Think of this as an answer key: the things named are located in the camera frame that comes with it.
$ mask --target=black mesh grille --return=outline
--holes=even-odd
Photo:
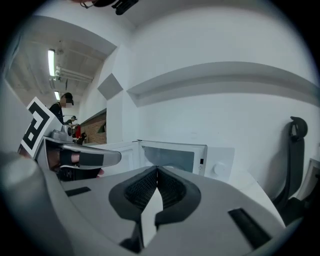
[[[173,178],[158,170],[158,189],[162,197],[163,209],[169,208],[180,202],[186,195],[186,186]]]
[[[125,189],[124,197],[143,211],[157,186],[157,171],[154,170]]]

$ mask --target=black chair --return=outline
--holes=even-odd
[[[273,201],[285,225],[290,224],[304,215],[305,201],[292,197],[300,188],[304,172],[305,139],[308,125],[300,117],[290,117],[292,122],[289,127],[288,162],[285,186]]]

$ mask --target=microwave window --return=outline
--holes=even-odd
[[[195,153],[143,146],[146,166],[164,166],[193,172]]]

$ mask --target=black slot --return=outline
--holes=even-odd
[[[83,186],[83,187],[67,190],[65,191],[65,193],[68,197],[72,197],[72,196],[76,196],[89,191],[91,191],[90,188],[88,188],[87,186]]]
[[[239,208],[230,210],[228,213],[253,249],[259,248],[271,239],[245,210]]]

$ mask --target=ceiling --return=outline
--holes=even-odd
[[[263,9],[270,7],[263,0],[139,0],[123,16],[138,27],[176,10],[207,5],[240,5],[250,9],[260,9],[262,5]]]
[[[70,92],[75,105],[79,104],[88,82],[68,79],[49,79],[48,50],[55,50],[54,65],[94,77],[107,55],[81,42],[65,38],[57,33],[26,29],[21,35],[18,52],[13,59],[6,79],[21,101],[28,105],[38,97],[47,107],[56,102],[54,91],[60,95]]]

